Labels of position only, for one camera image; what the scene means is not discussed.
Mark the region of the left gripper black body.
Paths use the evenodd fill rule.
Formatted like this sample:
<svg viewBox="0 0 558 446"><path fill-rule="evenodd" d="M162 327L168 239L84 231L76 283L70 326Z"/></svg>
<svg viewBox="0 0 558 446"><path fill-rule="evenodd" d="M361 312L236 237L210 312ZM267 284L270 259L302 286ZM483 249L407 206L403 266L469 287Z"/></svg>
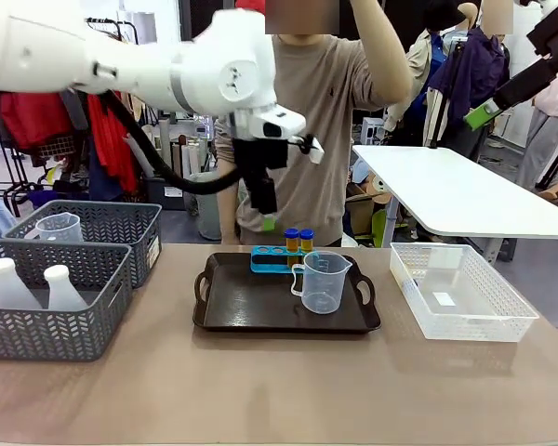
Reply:
<svg viewBox="0 0 558 446"><path fill-rule="evenodd" d="M286 140L234 140L234 163L247 187L255 187L267 178L268 169L286 168L287 158Z"/></svg>

